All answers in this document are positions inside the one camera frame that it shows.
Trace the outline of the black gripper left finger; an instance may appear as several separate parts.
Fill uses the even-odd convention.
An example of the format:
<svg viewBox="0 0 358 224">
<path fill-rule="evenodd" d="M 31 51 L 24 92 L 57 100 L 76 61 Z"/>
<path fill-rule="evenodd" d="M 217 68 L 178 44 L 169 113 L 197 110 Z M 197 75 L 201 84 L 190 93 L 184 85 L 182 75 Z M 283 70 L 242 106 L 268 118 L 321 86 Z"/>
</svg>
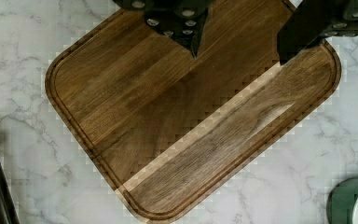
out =
<svg viewBox="0 0 358 224">
<path fill-rule="evenodd" d="M 145 24 L 197 58 L 208 9 L 213 0 L 113 0 L 126 10 L 144 13 Z"/>
</svg>

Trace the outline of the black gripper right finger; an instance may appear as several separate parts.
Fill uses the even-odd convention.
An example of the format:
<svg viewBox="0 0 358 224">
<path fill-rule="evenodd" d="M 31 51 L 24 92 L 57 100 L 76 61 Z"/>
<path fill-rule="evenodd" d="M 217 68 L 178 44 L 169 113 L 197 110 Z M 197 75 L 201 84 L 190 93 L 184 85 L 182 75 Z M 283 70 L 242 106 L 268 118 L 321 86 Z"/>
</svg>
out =
<svg viewBox="0 0 358 224">
<path fill-rule="evenodd" d="M 277 34 L 280 64 L 331 36 L 358 36 L 358 0 L 303 0 Z"/>
</svg>

